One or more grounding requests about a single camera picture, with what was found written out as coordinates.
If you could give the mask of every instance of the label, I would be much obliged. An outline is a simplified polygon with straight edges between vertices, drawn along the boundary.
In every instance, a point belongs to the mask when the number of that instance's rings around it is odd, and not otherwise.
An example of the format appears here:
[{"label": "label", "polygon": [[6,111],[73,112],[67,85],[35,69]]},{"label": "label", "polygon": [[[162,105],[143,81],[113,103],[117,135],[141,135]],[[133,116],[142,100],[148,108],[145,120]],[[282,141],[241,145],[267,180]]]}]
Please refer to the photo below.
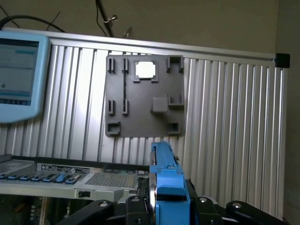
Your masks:
[{"label": "label", "polygon": [[90,172],[90,169],[89,168],[74,167],[74,166],[66,166],[66,165],[42,164],[42,171],[59,172],[59,173],[88,174]]}]

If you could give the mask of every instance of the light blue monitor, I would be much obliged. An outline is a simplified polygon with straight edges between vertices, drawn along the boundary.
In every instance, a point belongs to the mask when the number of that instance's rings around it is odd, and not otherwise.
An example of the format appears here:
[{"label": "light blue monitor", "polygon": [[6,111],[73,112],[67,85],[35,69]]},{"label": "light blue monitor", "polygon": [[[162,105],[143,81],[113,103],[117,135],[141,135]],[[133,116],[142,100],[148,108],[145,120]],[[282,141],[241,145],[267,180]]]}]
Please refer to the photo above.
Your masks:
[{"label": "light blue monitor", "polygon": [[0,123],[41,113],[49,51],[47,36],[0,31]]}]

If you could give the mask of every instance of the gray fixture plate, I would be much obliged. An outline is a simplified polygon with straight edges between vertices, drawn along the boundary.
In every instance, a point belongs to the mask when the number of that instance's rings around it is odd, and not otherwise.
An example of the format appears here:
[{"label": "gray fixture plate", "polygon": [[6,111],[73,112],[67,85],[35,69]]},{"label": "gray fixture plate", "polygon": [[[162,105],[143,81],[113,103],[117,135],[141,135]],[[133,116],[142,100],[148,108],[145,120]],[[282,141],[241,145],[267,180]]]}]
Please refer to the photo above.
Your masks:
[{"label": "gray fixture plate", "polygon": [[[142,79],[136,75],[136,65],[140,62],[155,65],[152,78]],[[183,62],[182,56],[108,56],[105,134],[121,137],[184,135]]]}]

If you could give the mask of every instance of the black cable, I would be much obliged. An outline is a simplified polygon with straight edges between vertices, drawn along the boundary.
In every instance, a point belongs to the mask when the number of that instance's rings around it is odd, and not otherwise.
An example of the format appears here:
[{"label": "black cable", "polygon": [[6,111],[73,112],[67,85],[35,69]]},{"label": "black cable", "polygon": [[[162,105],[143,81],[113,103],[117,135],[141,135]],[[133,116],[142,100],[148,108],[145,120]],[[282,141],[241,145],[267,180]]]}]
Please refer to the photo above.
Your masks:
[{"label": "black cable", "polygon": [[30,15],[12,15],[12,16],[5,17],[2,20],[0,20],[0,30],[2,30],[2,28],[5,26],[5,24],[7,24],[9,21],[12,21],[14,19],[30,19],[30,20],[39,21],[42,23],[46,23],[51,27],[54,27],[55,29],[59,30],[60,32],[66,33],[63,29],[59,28],[58,26],[51,24],[50,22],[43,20],[41,18],[30,16]]},{"label": "black cable", "polygon": [[[2,7],[2,5],[0,5],[0,8],[2,9],[2,11],[4,12],[4,14],[6,15],[6,16],[9,16],[8,15],[8,13],[4,10],[4,8]],[[20,28],[20,26],[15,22],[15,21],[11,21],[14,25],[16,25],[18,28]]]},{"label": "black cable", "polygon": [[[96,4],[97,4],[97,7],[100,10],[100,14],[102,15],[103,21],[107,21],[108,19],[107,19],[107,16],[106,16],[103,4],[102,4],[102,0],[96,0]],[[104,26],[107,29],[108,35],[110,37],[113,37],[113,30],[112,30],[112,27],[111,27],[111,23],[110,22],[105,22]]]},{"label": "black cable", "polygon": [[107,34],[105,33],[104,29],[101,27],[101,25],[99,24],[99,21],[98,21],[98,18],[99,18],[99,9],[98,9],[98,5],[97,5],[97,0],[96,0],[96,10],[97,10],[97,16],[96,16],[96,21],[97,21],[97,24],[98,24],[98,27],[100,27],[100,29],[103,31],[105,37],[107,37]]},{"label": "black cable", "polygon": [[56,15],[56,17],[52,20],[51,24],[54,23],[54,21],[56,20],[56,18],[60,15],[60,11],[58,12],[58,14]]}]

